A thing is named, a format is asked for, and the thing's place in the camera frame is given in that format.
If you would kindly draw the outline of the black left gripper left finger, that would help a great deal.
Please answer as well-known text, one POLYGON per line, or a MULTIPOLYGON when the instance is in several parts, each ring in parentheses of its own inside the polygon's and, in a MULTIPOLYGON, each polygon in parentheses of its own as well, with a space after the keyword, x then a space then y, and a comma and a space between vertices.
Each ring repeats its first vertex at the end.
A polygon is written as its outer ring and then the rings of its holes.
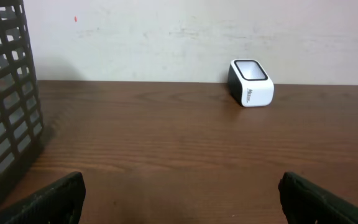
POLYGON ((0 224, 78 224, 86 195, 81 172, 72 172, 0 211, 0 224))

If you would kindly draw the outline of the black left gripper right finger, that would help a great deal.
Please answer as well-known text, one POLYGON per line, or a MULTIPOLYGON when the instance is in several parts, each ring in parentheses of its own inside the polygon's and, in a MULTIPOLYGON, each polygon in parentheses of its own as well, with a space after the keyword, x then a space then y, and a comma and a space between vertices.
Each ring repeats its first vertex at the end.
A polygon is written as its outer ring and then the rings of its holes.
POLYGON ((297 175, 285 172, 278 190, 291 224, 358 224, 358 207, 297 175))

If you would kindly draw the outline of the dark grey plastic basket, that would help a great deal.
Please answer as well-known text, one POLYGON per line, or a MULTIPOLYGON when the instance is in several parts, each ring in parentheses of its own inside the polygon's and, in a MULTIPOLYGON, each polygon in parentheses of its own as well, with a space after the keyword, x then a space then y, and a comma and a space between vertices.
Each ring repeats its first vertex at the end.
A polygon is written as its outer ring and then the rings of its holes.
POLYGON ((24 3, 0 0, 0 204, 40 154, 43 129, 24 3))

